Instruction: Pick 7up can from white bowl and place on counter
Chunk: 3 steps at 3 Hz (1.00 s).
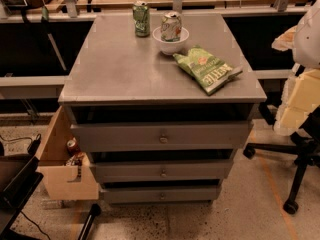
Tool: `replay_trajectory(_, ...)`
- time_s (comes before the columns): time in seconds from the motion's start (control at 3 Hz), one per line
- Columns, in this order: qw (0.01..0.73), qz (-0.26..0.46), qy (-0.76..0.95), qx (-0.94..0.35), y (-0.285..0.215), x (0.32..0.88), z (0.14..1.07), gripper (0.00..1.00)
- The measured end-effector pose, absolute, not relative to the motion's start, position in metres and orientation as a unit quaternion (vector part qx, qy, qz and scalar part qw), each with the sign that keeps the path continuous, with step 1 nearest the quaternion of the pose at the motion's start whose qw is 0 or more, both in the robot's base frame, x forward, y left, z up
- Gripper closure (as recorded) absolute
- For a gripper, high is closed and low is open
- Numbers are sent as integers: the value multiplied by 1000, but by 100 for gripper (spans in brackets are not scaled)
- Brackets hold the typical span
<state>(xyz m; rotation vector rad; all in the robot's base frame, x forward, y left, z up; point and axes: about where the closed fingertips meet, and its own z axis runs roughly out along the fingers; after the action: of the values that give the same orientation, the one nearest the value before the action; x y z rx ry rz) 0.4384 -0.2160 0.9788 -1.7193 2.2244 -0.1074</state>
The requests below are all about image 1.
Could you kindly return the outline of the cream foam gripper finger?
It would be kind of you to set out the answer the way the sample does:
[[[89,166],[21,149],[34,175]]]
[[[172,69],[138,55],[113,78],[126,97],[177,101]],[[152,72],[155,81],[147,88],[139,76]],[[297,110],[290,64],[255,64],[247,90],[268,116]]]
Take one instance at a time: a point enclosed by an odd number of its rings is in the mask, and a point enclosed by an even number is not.
[[[273,129],[279,135],[289,136],[320,105],[320,70],[307,69],[298,77],[290,76],[281,100]]]

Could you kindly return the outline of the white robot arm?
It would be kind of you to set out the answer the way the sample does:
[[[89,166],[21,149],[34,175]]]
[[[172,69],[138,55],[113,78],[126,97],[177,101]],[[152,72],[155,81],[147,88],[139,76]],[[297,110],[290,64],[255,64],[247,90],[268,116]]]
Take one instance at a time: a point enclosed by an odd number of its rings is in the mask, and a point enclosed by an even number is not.
[[[292,50],[296,66],[285,82],[274,131],[289,136],[320,105],[320,0],[298,24],[277,37],[272,48]]]

